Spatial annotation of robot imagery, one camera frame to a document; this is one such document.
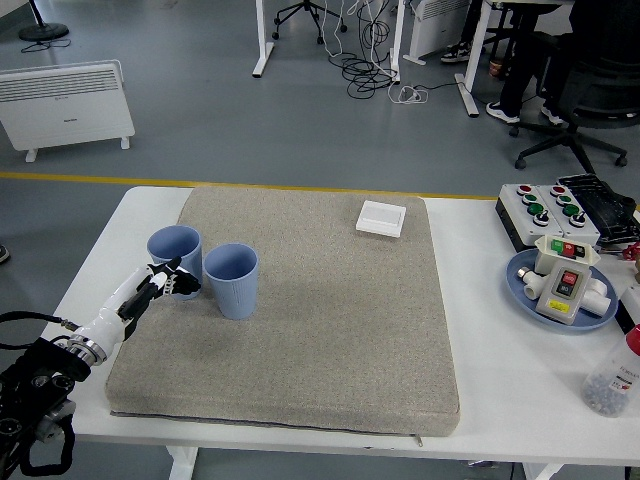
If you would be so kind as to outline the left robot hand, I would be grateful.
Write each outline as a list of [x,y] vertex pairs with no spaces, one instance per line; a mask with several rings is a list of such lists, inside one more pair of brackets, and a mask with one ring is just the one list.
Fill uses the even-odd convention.
[[87,346],[99,359],[107,358],[114,347],[135,330],[136,322],[150,303],[164,295],[191,295],[201,281],[181,266],[175,257],[165,263],[147,264],[134,271],[99,309],[97,317],[79,327],[70,342]]

